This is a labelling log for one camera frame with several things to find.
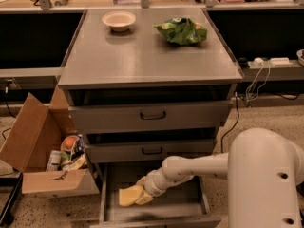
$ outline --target cardboard box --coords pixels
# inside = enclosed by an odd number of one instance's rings
[[[98,194],[88,169],[45,172],[50,152],[59,150],[64,135],[48,107],[28,95],[0,151],[0,160],[24,173],[22,193],[54,198]]]
[[[71,135],[77,132],[74,122],[68,113],[68,107],[69,105],[64,91],[56,86],[49,104],[49,110],[65,135]]]

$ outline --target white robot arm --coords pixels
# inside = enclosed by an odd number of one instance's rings
[[[303,162],[299,146],[253,128],[235,138],[229,154],[165,159],[135,185],[140,194],[128,204],[144,204],[194,176],[211,175],[228,178],[229,227],[302,228],[296,186],[304,181]]]

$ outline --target metal cabinet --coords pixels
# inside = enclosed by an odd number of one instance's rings
[[[88,11],[59,81],[103,182],[98,227],[215,227],[219,218],[208,213],[201,181],[129,210],[118,206],[117,191],[167,156],[212,153],[242,79],[238,63],[201,9],[124,9],[137,17],[125,33],[101,24],[113,10]],[[191,47],[165,42],[152,25],[177,16],[203,23],[209,39]]]

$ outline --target cabinet top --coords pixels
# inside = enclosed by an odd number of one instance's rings
[[[123,33],[112,32],[102,17],[114,10],[136,15]],[[171,44],[154,23],[189,17],[208,29],[207,40],[193,46]],[[233,62],[199,8],[91,9],[67,59],[59,87],[106,87],[231,84],[240,82]]]

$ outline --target green plastic bag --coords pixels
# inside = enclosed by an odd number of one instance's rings
[[[189,18],[173,18],[161,24],[154,24],[168,42],[180,45],[191,45],[207,38],[207,28]]]

